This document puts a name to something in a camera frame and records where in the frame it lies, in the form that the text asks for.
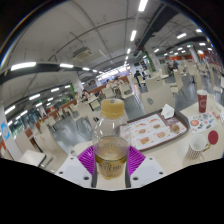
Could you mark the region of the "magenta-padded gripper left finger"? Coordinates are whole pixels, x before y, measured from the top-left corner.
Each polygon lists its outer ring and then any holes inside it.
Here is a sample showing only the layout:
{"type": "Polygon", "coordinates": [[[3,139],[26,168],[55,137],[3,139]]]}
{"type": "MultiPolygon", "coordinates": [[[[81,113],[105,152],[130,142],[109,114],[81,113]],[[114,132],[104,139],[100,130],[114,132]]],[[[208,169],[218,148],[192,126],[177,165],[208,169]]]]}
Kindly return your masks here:
{"type": "Polygon", "coordinates": [[[84,188],[95,188],[97,167],[93,147],[86,148],[77,156],[70,154],[56,175],[84,188]]]}

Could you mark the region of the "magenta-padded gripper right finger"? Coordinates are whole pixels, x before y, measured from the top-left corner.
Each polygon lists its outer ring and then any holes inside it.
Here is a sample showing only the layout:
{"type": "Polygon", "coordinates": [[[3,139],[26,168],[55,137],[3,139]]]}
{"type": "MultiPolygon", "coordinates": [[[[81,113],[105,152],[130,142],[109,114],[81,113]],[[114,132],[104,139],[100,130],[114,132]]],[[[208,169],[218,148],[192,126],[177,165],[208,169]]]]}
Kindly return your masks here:
{"type": "Polygon", "coordinates": [[[127,188],[140,188],[165,176],[165,171],[154,157],[146,157],[133,146],[129,148],[125,168],[127,188]]]}

